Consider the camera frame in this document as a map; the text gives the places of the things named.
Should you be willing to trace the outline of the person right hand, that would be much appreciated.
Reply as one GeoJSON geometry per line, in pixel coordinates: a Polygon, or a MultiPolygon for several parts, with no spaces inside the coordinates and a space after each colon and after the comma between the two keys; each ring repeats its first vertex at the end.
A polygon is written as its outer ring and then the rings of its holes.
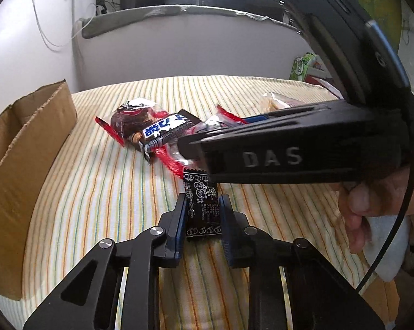
{"type": "MultiPolygon", "coordinates": [[[[396,215],[408,185],[409,169],[402,168],[382,180],[361,183],[351,191],[340,183],[331,187],[338,193],[338,209],[344,219],[350,252],[361,252],[370,239],[366,217],[396,215]]],[[[414,244],[414,190],[407,215],[411,221],[410,242],[414,244]]]]}

